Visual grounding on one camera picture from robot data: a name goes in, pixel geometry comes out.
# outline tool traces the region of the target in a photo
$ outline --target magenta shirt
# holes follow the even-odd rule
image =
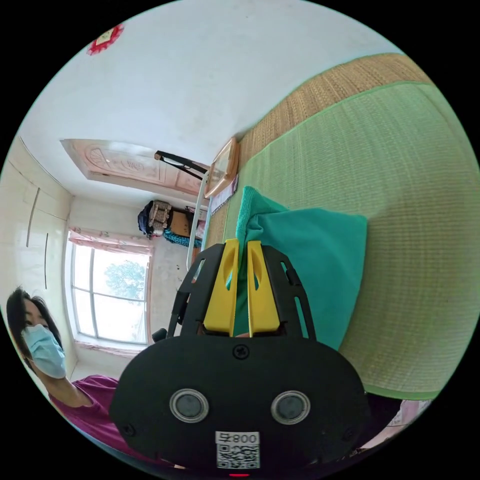
[[[94,439],[144,462],[173,467],[173,464],[165,460],[152,460],[132,450],[120,435],[115,424],[110,420],[109,408],[118,382],[114,378],[102,375],[91,375],[72,382],[91,400],[92,406],[70,407],[52,396],[50,396],[50,400],[70,423],[82,432],[91,435]]]

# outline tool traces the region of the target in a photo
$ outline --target face mask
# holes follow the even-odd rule
[[[65,353],[54,334],[43,325],[28,326],[22,332],[35,366],[54,379],[67,376]]]

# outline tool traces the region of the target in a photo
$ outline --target black hair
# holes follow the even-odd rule
[[[59,329],[55,325],[54,319],[52,318],[45,301],[39,296],[31,297],[21,286],[16,288],[6,301],[6,318],[8,327],[10,328],[11,335],[16,343],[17,348],[20,350],[22,355],[26,357],[25,363],[27,366],[34,371],[30,365],[30,362],[27,360],[27,358],[32,357],[32,354],[30,353],[27,344],[22,337],[22,332],[28,326],[25,300],[29,300],[38,308],[38,311],[48,325],[48,329],[52,332],[60,347],[62,347],[62,340],[60,338]]]

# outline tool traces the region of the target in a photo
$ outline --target screw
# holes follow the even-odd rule
[[[250,350],[246,345],[236,345],[233,348],[233,356],[238,360],[246,359],[250,354]]]
[[[135,436],[135,429],[133,428],[132,425],[128,424],[122,427],[123,433],[127,437],[134,437]]]
[[[348,427],[345,432],[343,433],[342,440],[344,442],[348,442],[352,437],[354,436],[354,429],[351,427]]]

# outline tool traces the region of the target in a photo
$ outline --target qr code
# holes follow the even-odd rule
[[[260,445],[216,446],[217,467],[220,469],[260,468]]]

